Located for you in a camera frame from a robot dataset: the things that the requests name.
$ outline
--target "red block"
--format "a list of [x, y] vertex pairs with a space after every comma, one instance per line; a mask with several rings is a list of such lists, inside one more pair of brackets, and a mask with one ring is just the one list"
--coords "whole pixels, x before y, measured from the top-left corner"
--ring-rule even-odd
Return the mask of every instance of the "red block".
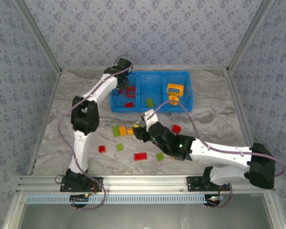
[[174, 126], [172, 127], [172, 132], [178, 134], [178, 133], [180, 133], [180, 131], [181, 131], [181, 127], [180, 127], [180, 126], [174, 125]]
[[133, 107], [133, 103], [125, 103], [125, 107]]
[[131, 86], [126, 89], [126, 98], [135, 98], [135, 86]]
[[105, 153], [106, 152], [105, 146], [99, 146], [99, 152], [100, 153]]
[[134, 160], [135, 161], [146, 160], [146, 159], [147, 159], [146, 153], [134, 154]]

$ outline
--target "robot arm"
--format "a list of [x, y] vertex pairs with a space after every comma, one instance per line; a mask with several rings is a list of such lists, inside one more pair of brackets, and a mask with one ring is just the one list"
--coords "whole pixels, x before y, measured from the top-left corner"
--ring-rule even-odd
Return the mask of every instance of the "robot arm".
[[[74, 129], [74, 152], [77, 157], [77, 163], [84, 172], [88, 172], [88, 150], [92, 133], [99, 126], [100, 118], [98, 104], [100, 104], [109, 92], [115, 88], [128, 88], [129, 81], [127, 76], [130, 74], [127, 69], [132, 63], [126, 59], [120, 58], [117, 65], [107, 68], [104, 71], [100, 81], [86, 94], [73, 99], [72, 106], [87, 98], [82, 104], [75, 107], [71, 113], [71, 123]], [[67, 191], [84, 190], [89, 180], [82, 174], [72, 157], [66, 176], [62, 180]]]
[[[204, 170], [203, 185], [206, 189], [222, 186], [231, 182], [250, 182], [252, 185], [272, 189], [274, 187], [275, 162], [252, 155], [224, 154], [207, 148], [199, 139], [175, 135], [158, 122], [157, 115], [150, 116], [154, 110], [145, 112], [142, 119], [146, 127], [133, 127], [137, 139], [151, 141], [165, 154], [177, 160], [210, 161], [227, 165], [225, 167], [207, 167]], [[233, 152], [257, 152], [272, 156], [262, 145], [254, 143], [253, 147], [234, 147], [207, 143], [215, 149]]]

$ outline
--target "patterned wallpaper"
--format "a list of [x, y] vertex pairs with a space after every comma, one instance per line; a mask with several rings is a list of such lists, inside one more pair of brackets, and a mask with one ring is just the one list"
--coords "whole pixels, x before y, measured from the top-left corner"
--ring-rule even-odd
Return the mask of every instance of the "patterned wallpaper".
[[62, 68], [227, 66], [260, 0], [25, 0]]
[[[286, 163], [286, 0], [276, 0], [234, 72], [255, 141]], [[286, 210], [286, 174], [276, 180]]]
[[56, 76], [13, 0], [0, 0], [0, 228], [27, 173]]

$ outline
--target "lego brick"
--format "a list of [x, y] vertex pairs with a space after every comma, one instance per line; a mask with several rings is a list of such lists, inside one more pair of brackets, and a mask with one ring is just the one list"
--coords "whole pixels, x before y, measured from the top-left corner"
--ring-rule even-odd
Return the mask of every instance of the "lego brick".
[[119, 127], [118, 127], [117, 125], [113, 126], [113, 127], [112, 127], [112, 130], [113, 130], [113, 136], [114, 136], [114, 137], [119, 137], [119, 136], [121, 136], [121, 135], [120, 135]]
[[[170, 95], [168, 97], [169, 100], [175, 100], [175, 101], [179, 101], [179, 98], [177, 96], [174, 96], [174, 95]], [[169, 102], [170, 104], [172, 105], [177, 105], [178, 103], [177, 102]]]
[[133, 107], [133, 103], [125, 103], [125, 107]]
[[126, 136], [126, 128], [125, 128], [125, 126], [120, 126], [119, 130], [120, 130], [120, 135], [121, 136]]
[[105, 146], [99, 146], [99, 153], [105, 153], [106, 147]]
[[134, 86], [131, 86], [126, 89], [126, 98], [135, 98], [135, 87]]
[[153, 100], [151, 98], [146, 99], [146, 102], [148, 107], [153, 107]]
[[157, 157], [158, 161], [162, 161], [164, 159], [164, 156], [162, 153], [157, 154], [156, 157]]
[[127, 133], [128, 133], [129, 135], [133, 135], [133, 129], [132, 129], [132, 127], [130, 127], [130, 128], [127, 129]]
[[134, 154], [134, 160], [135, 161], [146, 160], [146, 159], [147, 159], [146, 153]]
[[124, 150], [124, 147], [122, 144], [117, 144], [116, 149], [117, 149], [117, 151], [121, 151], [121, 150]]
[[184, 86], [179, 85], [179, 84], [168, 83], [167, 84], [167, 94], [181, 97], [184, 94]]
[[172, 132], [178, 134], [178, 133], [180, 133], [180, 131], [181, 131], [181, 127], [180, 127], [180, 126], [174, 125], [174, 126], [172, 127]]

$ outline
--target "orange block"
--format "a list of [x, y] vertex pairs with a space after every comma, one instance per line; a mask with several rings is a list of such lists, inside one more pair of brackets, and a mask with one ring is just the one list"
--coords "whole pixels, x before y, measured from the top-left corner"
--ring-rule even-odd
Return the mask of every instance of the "orange block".
[[125, 126], [120, 126], [119, 130], [120, 130], [120, 135], [121, 136], [126, 136], [126, 128], [125, 128]]
[[127, 133], [128, 133], [129, 135], [133, 135], [133, 128], [132, 128], [132, 127], [128, 128], [128, 129], [127, 129]]

